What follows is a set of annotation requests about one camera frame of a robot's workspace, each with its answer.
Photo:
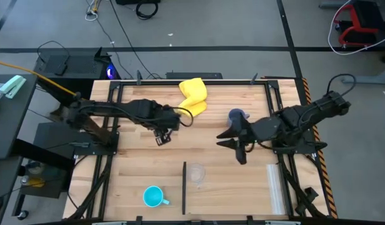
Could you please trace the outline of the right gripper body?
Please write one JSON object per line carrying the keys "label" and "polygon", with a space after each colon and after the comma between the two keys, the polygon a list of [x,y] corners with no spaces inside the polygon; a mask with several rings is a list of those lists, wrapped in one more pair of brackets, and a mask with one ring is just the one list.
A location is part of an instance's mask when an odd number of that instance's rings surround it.
{"label": "right gripper body", "polygon": [[249,143],[262,143],[274,139],[274,117],[263,117],[256,122],[249,122],[241,113],[235,115],[237,125],[237,145],[245,147]]}

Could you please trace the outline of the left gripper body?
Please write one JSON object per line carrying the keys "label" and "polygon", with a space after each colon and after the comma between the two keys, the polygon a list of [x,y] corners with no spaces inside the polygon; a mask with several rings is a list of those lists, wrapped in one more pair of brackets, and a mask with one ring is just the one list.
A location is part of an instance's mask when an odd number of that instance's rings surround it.
{"label": "left gripper body", "polygon": [[178,131],[180,127],[180,114],[176,113],[172,108],[159,108],[154,111],[150,123],[159,129]]}

